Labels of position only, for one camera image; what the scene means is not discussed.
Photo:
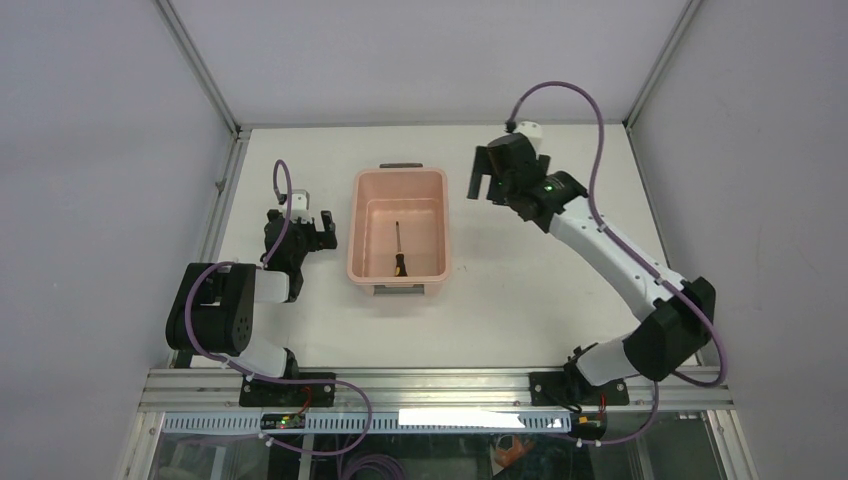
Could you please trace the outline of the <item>yellow black handled screwdriver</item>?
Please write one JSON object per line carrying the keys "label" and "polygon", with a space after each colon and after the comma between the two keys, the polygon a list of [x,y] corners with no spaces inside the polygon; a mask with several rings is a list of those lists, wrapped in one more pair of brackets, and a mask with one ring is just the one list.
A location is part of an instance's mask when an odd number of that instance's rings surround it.
{"label": "yellow black handled screwdriver", "polygon": [[399,222],[395,222],[396,254],[395,254],[395,277],[407,277],[408,272],[405,263],[405,255],[402,248],[402,239]]}

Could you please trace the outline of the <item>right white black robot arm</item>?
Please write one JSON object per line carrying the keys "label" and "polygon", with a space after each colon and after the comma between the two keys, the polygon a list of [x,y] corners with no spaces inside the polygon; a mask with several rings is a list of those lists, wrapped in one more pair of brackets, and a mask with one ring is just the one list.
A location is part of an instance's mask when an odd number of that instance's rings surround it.
{"label": "right white black robot arm", "polygon": [[489,201],[574,250],[639,322],[619,338],[574,350],[563,366],[565,398],[582,401],[631,376],[664,380],[711,341],[715,288],[702,277],[685,279],[617,236],[593,211],[588,190],[564,171],[549,172],[549,161],[522,133],[499,137],[476,148],[468,196],[478,198],[483,177],[490,177]]}

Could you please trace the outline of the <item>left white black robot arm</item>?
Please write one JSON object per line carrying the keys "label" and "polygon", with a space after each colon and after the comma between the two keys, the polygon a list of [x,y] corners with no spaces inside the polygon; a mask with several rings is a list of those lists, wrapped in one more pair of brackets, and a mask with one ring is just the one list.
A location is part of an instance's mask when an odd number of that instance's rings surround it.
{"label": "left white black robot arm", "polygon": [[166,320],[169,347],[193,355],[205,351],[250,378],[298,381],[295,354],[254,332],[254,306],[298,299],[307,255],[338,246],[332,213],[321,211],[320,220],[317,228],[314,217],[297,211],[286,223],[284,212],[271,209],[264,226],[266,251],[258,265],[225,262],[198,282],[213,265],[188,264]]}

